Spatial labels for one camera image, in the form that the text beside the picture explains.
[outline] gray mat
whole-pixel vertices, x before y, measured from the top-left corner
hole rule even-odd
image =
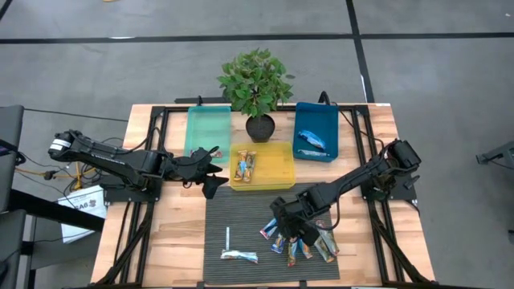
[[[273,218],[269,205],[277,196],[292,201],[296,193],[311,185],[301,184],[288,190],[255,192],[219,188],[214,199],[207,200],[203,280],[212,285],[225,285],[339,279],[337,261],[326,263],[314,246],[311,248],[314,257],[307,260],[299,248],[296,252],[296,265],[288,267],[288,244],[286,243],[282,254],[277,254],[271,251],[277,232],[269,240],[259,233]],[[329,214],[319,218],[332,225]],[[225,248],[228,226],[230,248],[256,252],[259,264],[247,260],[219,258]]]

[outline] plastic bin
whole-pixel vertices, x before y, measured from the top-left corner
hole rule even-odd
[[[321,152],[320,149],[309,144],[298,136],[298,132],[306,129],[324,140],[326,157],[307,156],[299,153],[299,149]],[[295,135],[293,141],[293,155],[295,158],[330,162],[337,159],[339,154],[339,111],[336,106],[326,104],[296,104]]]
[[[250,182],[234,181],[238,151],[255,151],[255,168]],[[230,147],[230,186],[236,191],[289,189],[295,185],[295,163],[291,143],[233,144]]]
[[[186,145],[184,156],[203,147],[210,150],[219,146],[221,158],[212,159],[213,163],[225,163],[230,152],[230,107],[191,107],[187,112]]]

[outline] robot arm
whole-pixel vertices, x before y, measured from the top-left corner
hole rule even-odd
[[[200,148],[191,157],[173,157],[162,151],[127,150],[94,141],[79,131],[55,134],[48,154],[55,161],[81,161],[119,177],[127,189],[145,191],[152,178],[204,184],[202,192],[212,198],[216,189],[228,181],[225,177],[208,176],[221,172],[212,165],[212,157]]]
[[[285,238],[299,237],[311,246],[319,233],[308,221],[328,212],[342,194],[367,181],[372,181],[376,190],[386,194],[396,185],[395,176],[416,171],[420,163],[421,160],[407,141],[395,140],[362,167],[331,183],[314,185],[298,193],[295,201],[286,202],[278,197],[270,208]]]

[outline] concrete floor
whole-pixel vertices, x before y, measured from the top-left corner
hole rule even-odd
[[[367,34],[514,31],[509,0],[358,0],[355,8]],[[14,0],[0,22],[0,39],[350,31],[341,0]],[[423,160],[416,188],[437,280],[512,287],[507,230],[514,228],[514,179],[506,169],[477,165],[475,154],[512,140],[514,39],[365,40],[363,46],[375,100],[393,105],[401,137]],[[270,48],[296,76],[295,101],[314,101],[321,90],[335,101],[364,101],[352,40],[295,40],[0,45],[0,105],[127,120],[135,103],[219,96],[222,62],[256,47]],[[123,137],[125,127],[26,112],[21,150],[48,164],[54,132],[76,128],[101,140]],[[59,197],[21,177],[14,187]],[[37,288],[86,285],[93,261],[42,269]]]

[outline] wooden tabletop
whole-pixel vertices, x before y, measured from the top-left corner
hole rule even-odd
[[[133,148],[146,137],[153,105],[157,104],[133,105],[124,139],[125,148]],[[386,143],[398,137],[390,105],[368,105],[375,137]],[[190,105],[166,104],[166,106]],[[270,141],[292,142],[295,113],[272,112],[270,115],[276,124],[275,133]],[[242,116],[239,112],[232,113],[232,143],[251,142],[245,130],[246,119],[247,117]],[[165,148],[178,156],[183,154],[186,142],[186,124],[187,114],[185,112],[170,114]],[[365,130],[363,120],[360,120],[360,124],[361,129]],[[364,141],[364,143],[366,158],[369,158],[368,142]],[[228,164],[220,166],[223,167],[223,172],[217,175],[228,177]],[[353,129],[343,117],[339,117],[339,157],[331,163],[295,160],[296,182],[333,181],[358,166],[360,166],[360,162]],[[404,201],[390,201],[389,204],[398,245],[422,275],[428,279],[434,279],[418,213]],[[112,266],[125,205],[126,203],[116,203],[108,207],[107,219],[92,273],[92,282],[102,278]],[[141,218],[144,212],[145,209],[141,210]],[[332,222],[335,222],[337,217],[335,206],[331,208],[331,215]],[[143,287],[196,286],[197,281],[202,280],[205,216],[206,200],[203,197],[201,186],[194,185],[190,189],[184,189],[181,183],[166,182],[163,185],[161,200],[157,202],[153,214]],[[128,231],[129,226],[127,225],[120,251],[124,248]],[[341,278],[308,281],[308,285],[380,285],[381,280],[368,209],[366,203],[361,199],[359,188],[341,197],[341,221],[334,230],[334,235],[341,250],[337,256]],[[385,243],[384,251],[389,277],[394,280],[391,253]],[[138,252],[139,247],[135,249],[133,256],[139,256]],[[132,258],[129,281],[135,279],[136,259]],[[247,284],[247,286],[299,286],[299,283]]]

